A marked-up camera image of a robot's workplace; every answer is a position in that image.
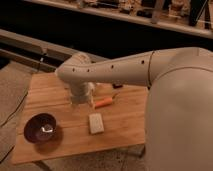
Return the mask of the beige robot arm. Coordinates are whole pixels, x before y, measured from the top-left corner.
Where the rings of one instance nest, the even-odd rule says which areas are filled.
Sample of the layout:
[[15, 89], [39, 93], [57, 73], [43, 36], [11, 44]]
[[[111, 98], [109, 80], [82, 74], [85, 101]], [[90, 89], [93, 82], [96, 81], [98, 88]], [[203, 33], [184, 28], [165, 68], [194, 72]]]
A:
[[148, 87], [147, 171], [213, 171], [213, 52], [164, 49], [97, 63], [75, 53], [56, 74], [75, 103], [87, 102], [90, 82]]

